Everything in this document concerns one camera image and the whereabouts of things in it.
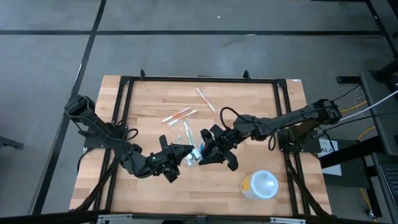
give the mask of plastic cup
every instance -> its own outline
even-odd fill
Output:
[[[270,172],[259,170],[242,180],[241,191],[250,200],[269,199],[278,192],[278,180]]]

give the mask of wooden tabletop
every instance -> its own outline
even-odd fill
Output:
[[[96,102],[96,113],[105,122],[110,122],[114,102],[118,92],[120,76],[104,76]],[[303,86],[300,80],[287,80],[292,110],[304,107]],[[200,130],[210,129],[214,124],[221,126],[218,115],[213,114],[208,105],[196,92],[200,88],[216,110],[224,106],[234,108],[240,114],[252,114],[257,117],[273,118],[277,116],[275,98],[271,84],[262,83],[198,83],[198,82],[134,82],[127,125],[137,128],[139,134],[131,142],[143,148],[142,154],[159,152],[159,136],[165,134],[169,143],[188,144],[182,124],[168,128],[161,121],[188,106],[198,113],[188,118],[195,135],[200,142]],[[125,86],[119,119],[127,87]],[[224,112],[227,125],[232,125],[236,116]],[[278,150],[269,151],[267,141],[256,142],[250,139],[232,150],[239,162],[239,168],[231,172],[226,163],[205,166],[180,166],[178,179],[170,184],[163,176],[137,179],[119,168],[114,189],[112,212],[129,213],[179,213],[208,215],[253,215],[253,216],[292,216],[289,188],[283,160]],[[90,193],[100,176],[104,149],[95,149],[81,161],[70,208],[76,208]],[[331,213],[329,199],[323,180],[322,169],[317,158],[311,154],[301,154],[305,183],[317,202]],[[279,182],[277,195],[269,200],[248,200],[240,191],[243,178],[257,170],[268,170]],[[108,191],[105,186],[100,208]],[[303,212],[299,189],[296,186],[298,209]]]

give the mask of black metal frame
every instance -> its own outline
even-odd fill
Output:
[[[394,46],[391,43],[389,34],[386,32],[382,22],[380,21],[376,11],[374,10],[370,0],[364,0],[368,5],[369,11],[371,12],[379,30],[342,30],[342,31],[294,31],[294,30],[98,30],[101,22],[102,15],[107,0],[101,0],[99,9],[96,15],[95,22],[91,30],[0,30],[0,35],[88,35],[88,43],[81,60],[81,64],[76,76],[75,83],[71,90],[69,100],[74,99],[80,89],[81,82],[83,80],[86,66],[90,57],[91,50],[97,35],[282,35],[282,36],[362,36],[362,37],[381,37],[386,39],[389,47],[391,48],[394,56],[397,55]],[[140,80],[143,79],[144,73],[141,73]],[[177,78],[178,81],[192,82],[190,78]],[[167,81],[164,77],[145,77],[145,80],[156,80],[156,81]],[[195,82],[241,82],[242,78],[204,78]],[[257,82],[256,79],[245,78],[245,82]],[[45,172],[40,180],[40,184],[37,189],[36,196],[31,205],[32,214],[40,214],[42,212],[43,205],[47,196],[47,192],[50,187],[53,172],[57,166],[58,157],[62,149],[62,144],[65,139],[65,135],[68,129],[68,120],[63,116],[55,135],[54,142],[52,144],[50,155],[46,163]],[[299,155],[295,155],[296,162],[299,161]],[[298,169],[299,176],[302,176],[300,169]],[[304,207],[305,213],[307,214],[307,206]]]
[[[220,83],[267,83],[267,84],[272,84],[273,89],[274,89],[274,95],[275,95],[275,105],[276,105],[276,110],[277,110],[277,115],[280,116],[282,115],[282,105],[280,102],[280,96],[279,96],[279,87],[282,88],[282,92],[284,94],[284,103],[286,107],[286,112],[288,113],[291,111],[290,108],[290,100],[289,100],[289,94],[287,91],[287,85],[286,85],[286,80],[284,79],[252,79],[249,75],[248,71],[245,71],[244,75],[242,78],[211,78],[211,77],[147,77],[145,75],[145,72],[141,70],[141,75],[139,77],[121,77],[121,81],[119,82],[119,90],[118,90],[118,95],[116,97],[116,102],[115,102],[115,107],[114,107],[114,113],[113,113],[113,118],[112,118],[112,123],[113,124],[119,124],[117,123],[117,117],[118,117],[118,111],[119,107],[121,104],[121,97],[123,94],[123,88],[125,84],[129,84],[129,87],[127,89],[127,95],[126,95],[126,101],[125,101],[125,107],[123,111],[123,118],[121,120],[122,124],[125,125],[127,121],[127,114],[130,108],[130,101],[131,101],[131,95],[132,95],[132,89],[133,89],[133,83],[134,81],[163,81],[163,82],[220,82]],[[304,195],[310,195],[309,191],[301,192],[302,198],[303,198],[303,206],[304,206],[304,213],[305,214],[299,214],[298,211],[298,206],[297,206],[297,199],[295,196],[295,188],[294,188],[294,182],[293,178],[295,179],[297,183],[297,179],[301,180],[301,188],[304,186],[304,179],[303,179],[303,172],[302,172],[302,166],[301,166],[301,160],[299,158],[299,155],[296,153],[295,155],[295,161],[296,161],[296,170],[297,170],[297,175],[290,176],[288,173],[288,168],[287,168],[287,179],[288,179],[288,185],[289,185],[289,193],[290,193],[290,201],[292,205],[292,217],[250,217],[250,216],[229,216],[229,215],[178,215],[178,214],[142,214],[142,213],[133,213],[126,216],[126,218],[145,218],[145,219],[169,219],[169,220],[182,220],[182,219],[188,219],[188,218],[193,218],[196,219],[199,223],[206,223],[207,220],[242,220],[242,221],[248,221],[248,222],[275,222],[279,218],[293,218],[293,219],[300,219],[300,220],[305,220],[307,223],[364,223],[362,221],[356,221],[356,220],[345,220],[345,219],[340,219],[336,218],[334,216],[313,216],[310,214],[310,209],[308,206],[308,202],[306,197]],[[284,160],[285,164],[287,167],[287,164],[291,164],[290,161],[290,154],[288,152],[284,152]],[[102,164],[102,169],[104,170],[104,167],[107,167],[109,163],[109,158],[105,159]],[[15,222],[21,222],[26,221],[25,223],[40,223],[44,221],[48,221],[46,218],[49,220],[52,218],[59,218],[60,223],[68,223],[70,220],[78,220],[79,217],[85,218],[86,220],[91,221],[94,223],[93,216],[95,214],[100,215],[100,214],[110,214],[110,208],[111,208],[111,202],[112,202],[112,196],[113,196],[113,191],[114,191],[114,185],[115,185],[115,178],[116,174],[113,175],[114,180],[109,183],[109,189],[108,189],[108,194],[106,197],[106,209],[105,210],[94,210],[94,211],[89,211],[87,212],[87,215],[81,212],[74,213],[56,213],[56,214],[49,214],[49,215],[44,215],[44,216],[31,216],[32,219],[29,219],[29,217],[10,217],[6,218],[3,221],[3,223],[15,223]],[[95,203],[95,209],[98,209],[98,205],[100,204],[100,197],[101,194],[98,195],[98,198],[96,199]]]
[[[129,77],[130,80],[130,84],[129,84],[129,89],[127,91],[127,95],[126,95],[126,102],[125,102],[125,107],[124,107],[124,111],[123,111],[123,122],[126,122],[127,120],[127,114],[129,111],[129,103],[131,101],[131,95],[132,95],[132,88],[133,88],[133,83],[134,81],[146,81],[146,82],[150,82],[150,81],[162,81],[162,82],[220,82],[220,83],[264,83],[264,84],[272,84],[273,88],[274,88],[274,95],[275,95],[275,103],[276,103],[276,110],[277,110],[277,114],[278,116],[282,115],[282,107],[281,107],[281,103],[280,103],[280,97],[279,97],[279,84],[280,83],[284,83],[284,85],[281,85],[282,87],[282,91],[284,92],[284,99],[285,99],[285,105],[287,108],[287,112],[291,111],[290,109],[290,101],[289,101],[289,94],[287,91],[287,85],[286,85],[286,80],[284,79],[260,79],[260,78],[256,78],[253,79],[250,77],[249,72],[245,71],[244,75],[242,78],[211,78],[211,77],[147,77],[145,72],[143,70],[141,70],[140,72],[140,76],[139,77]],[[117,99],[119,97],[121,97],[122,95],[122,90],[123,89],[123,85],[119,86],[119,90],[118,90],[118,96]],[[299,173],[299,176],[301,178],[301,180],[303,181],[303,171],[302,171],[302,166],[301,166],[301,160],[299,159],[299,155],[295,154],[295,157],[297,158],[298,156],[298,160],[296,159],[296,169],[297,172]],[[289,153],[284,153],[284,157],[285,157],[285,162],[287,162],[287,160],[290,160],[290,156]],[[294,214],[294,216],[299,215],[299,211],[298,211],[298,205],[297,205],[297,199],[295,196],[295,189],[294,189],[294,181],[291,178],[290,175],[287,174],[287,179],[288,179],[288,183],[289,183],[289,192],[290,192],[290,202],[292,205],[292,212]],[[105,210],[110,210],[111,208],[111,203],[112,203],[112,197],[113,197],[113,191],[114,191],[114,185],[115,185],[115,180],[116,180],[116,174],[113,175],[113,177],[111,178],[111,181],[109,183],[109,189],[108,189],[108,194],[106,196],[106,207]],[[308,202],[304,199],[303,197],[303,203],[304,203],[304,207],[305,207],[305,214],[309,215],[310,214],[310,209],[309,209],[309,205]]]

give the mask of black stand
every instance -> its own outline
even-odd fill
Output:
[[[378,71],[372,71],[371,73],[373,79],[376,81],[385,82],[388,81],[388,79],[390,79],[392,74],[394,74],[396,71],[398,71],[398,58],[386,65],[384,68]]]
[[[361,79],[359,77],[336,77],[336,81],[339,84],[360,84]]]
[[[362,158],[363,166],[367,168],[366,177],[368,178],[369,187],[366,189],[366,191],[368,193],[369,202],[371,204],[371,210],[366,211],[366,213],[370,217],[377,218],[382,217],[382,213],[371,180],[371,177],[376,175],[376,171],[374,170],[374,168],[372,169],[372,167],[367,167],[366,161],[364,160],[364,156],[368,156],[374,152],[384,153],[380,136],[375,136],[357,144],[348,146],[342,150],[332,152],[326,156],[320,157],[319,160],[323,169],[337,164],[341,164],[342,162],[350,161],[352,159]]]
[[[0,136],[0,148],[2,146],[11,146],[11,147],[14,147],[16,149],[22,149],[22,147],[24,147],[24,144]]]

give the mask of black floor stripe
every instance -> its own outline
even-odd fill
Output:
[[[301,35],[301,36],[382,36],[378,30],[291,31],[291,30],[100,30],[96,35]]]
[[[95,40],[94,33],[98,30],[98,27],[100,25],[101,18],[104,13],[104,9],[105,9],[105,4],[106,4],[106,0],[101,0],[101,4],[99,5],[99,9],[98,9],[98,13],[97,13],[94,25],[93,25],[93,29],[92,29],[90,37],[88,39],[85,53],[83,54],[83,58],[81,60],[81,64],[80,64],[79,71],[78,71],[78,74],[77,74],[77,77],[75,80],[75,84],[73,85],[73,88],[71,90],[68,101],[76,98],[76,96],[79,92],[81,82],[83,80],[83,76],[85,74],[85,70],[87,67],[88,59],[90,57],[90,53],[93,48],[93,44],[94,44],[94,40]],[[32,214],[33,215],[38,215],[38,214],[42,213],[45,199],[47,197],[47,193],[50,188],[51,180],[52,180],[55,168],[57,167],[57,162],[58,162],[59,155],[61,153],[62,144],[63,144],[63,141],[65,140],[65,136],[66,136],[66,133],[68,130],[68,125],[69,125],[69,120],[65,116],[62,116],[60,126],[58,127],[57,134],[55,135],[55,139],[52,144],[52,148],[50,150],[50,157],[48,160],[48,164],[46,166],[45,173],[42,176],[40,188],[38,189],[38,191],[37,191],[38,193],[36,194],[37,195],[36,201],[34,202],[34,205],[32,206]]]
[[[0,35],[276,35],[383,37],[385,33],[379,30],[0,30]]]
[[[91,30],[0,30],[0,35],[90,35]]]

